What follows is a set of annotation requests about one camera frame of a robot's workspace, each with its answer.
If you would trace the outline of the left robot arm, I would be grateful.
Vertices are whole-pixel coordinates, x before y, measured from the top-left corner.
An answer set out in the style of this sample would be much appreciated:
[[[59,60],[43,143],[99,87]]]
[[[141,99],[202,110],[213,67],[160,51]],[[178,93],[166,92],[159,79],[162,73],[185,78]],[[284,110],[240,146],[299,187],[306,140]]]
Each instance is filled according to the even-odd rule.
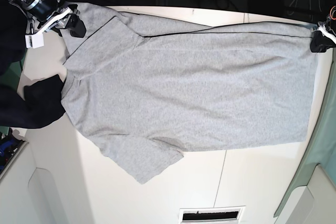
[[[335,48],[335,0],[323,0],[318,22],[311,28],[311,52],[323,53]]]

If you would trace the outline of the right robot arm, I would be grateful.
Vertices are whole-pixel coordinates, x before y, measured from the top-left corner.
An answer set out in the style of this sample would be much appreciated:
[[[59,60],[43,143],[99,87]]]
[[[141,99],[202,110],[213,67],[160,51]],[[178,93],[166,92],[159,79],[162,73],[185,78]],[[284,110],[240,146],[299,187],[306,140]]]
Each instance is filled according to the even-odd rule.
[[[70,35],[83,38],[86,27],[79,18],[78,5],[63,0],[7,0],[27,17],[26,38],[37,39],[50,30],[70,30]]]

